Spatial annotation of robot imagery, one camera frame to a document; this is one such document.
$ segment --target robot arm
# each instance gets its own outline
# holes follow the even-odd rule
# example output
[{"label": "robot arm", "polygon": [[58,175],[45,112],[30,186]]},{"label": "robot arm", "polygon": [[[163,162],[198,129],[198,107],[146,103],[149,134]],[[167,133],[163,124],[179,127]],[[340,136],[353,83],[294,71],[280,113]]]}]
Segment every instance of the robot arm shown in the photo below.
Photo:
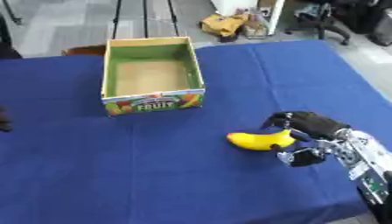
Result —
[{"label": "robot arm", "polygon": [[336,157],[364,200],[371,208],[380,208],[380,222],[392,223],[392,154],[374,137],[310,112],[276,113],[263,127],[270,125],[305,133],[314,141],[312,147],[279,149],[281,161],[295,167],[324,162],[328,155]]}]

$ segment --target banana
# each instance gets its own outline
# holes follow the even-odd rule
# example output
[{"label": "banana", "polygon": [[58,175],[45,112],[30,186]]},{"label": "banana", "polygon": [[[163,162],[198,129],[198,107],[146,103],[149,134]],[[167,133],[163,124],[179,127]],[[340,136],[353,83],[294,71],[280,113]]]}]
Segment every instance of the banana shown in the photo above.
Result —
[{"label": "banana", "polygon": [[290,136],[291,130],[284,129],[273,134],[229,133],[227,140],[236,146],[252,151],[269,151],[271,145],[277,144],[284,148],[293,144],[296,139]]}]

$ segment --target blue tablecloth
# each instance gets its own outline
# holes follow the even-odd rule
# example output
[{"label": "blue tablecloth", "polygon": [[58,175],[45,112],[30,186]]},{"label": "blue tablecloth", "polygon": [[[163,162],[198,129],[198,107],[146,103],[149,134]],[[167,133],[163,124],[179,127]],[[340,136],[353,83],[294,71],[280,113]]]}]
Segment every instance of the blue tablecloth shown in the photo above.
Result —
[{"label": "blue tablecloth", "polygon": [[317,224],[366,211],[347,171],[238,150],[233,130],[311,110],[392,148],[392,108],[318,41],[197,50],[203,108],[106,117],[102,58],[0,62],[0,223]]}]

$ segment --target gray floor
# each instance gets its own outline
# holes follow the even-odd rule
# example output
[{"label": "gray floor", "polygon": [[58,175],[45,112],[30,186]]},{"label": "gray floor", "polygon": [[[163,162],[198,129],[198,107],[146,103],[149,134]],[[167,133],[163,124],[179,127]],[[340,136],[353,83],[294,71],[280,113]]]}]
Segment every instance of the gray floor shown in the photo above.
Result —
[{"label": "gray floor", "polygon": [[[9,22],[15,47],[26,57],[60,55],[61,50],[74,46],[98,45],[111,37],[116,0],[9,0],[16,14],[24,18],[24,25]],[[216,38],[205,34],[197,23],[214,12],[208,0],[172,0],[178,16],[180,35],[190,36],[196,47],[220,45]],[[149,34],[167,37],[175,34],[166,1],[149,1]],[[292,10],[298,3],[288,1],[276,35],[265,40],[249,41],[240,38],[235,43],[313,39],[312,32],[286,35],[282,30],[291,23]],[[144,36],[143,5],[141,0],[124,0],[117,37]],[[392,48],[379,47],[365,37],[353,34],[349,46],[339,44],[340,37],[328,33],[326,43],[333,47],[384,97],[392,101]],[[369,214],[342,220],[338,223],[375,223]]]}]

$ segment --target fruit box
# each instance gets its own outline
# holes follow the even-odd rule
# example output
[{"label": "fruit box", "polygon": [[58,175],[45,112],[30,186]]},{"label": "fruit box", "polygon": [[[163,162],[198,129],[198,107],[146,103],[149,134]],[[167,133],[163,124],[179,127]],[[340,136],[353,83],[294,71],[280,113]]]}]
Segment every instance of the fruit box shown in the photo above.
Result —
[{"label": "fruit box", "polygon": [[204,93],[189,38],[108,41],[101,94],[112,116],[200,107]]}]

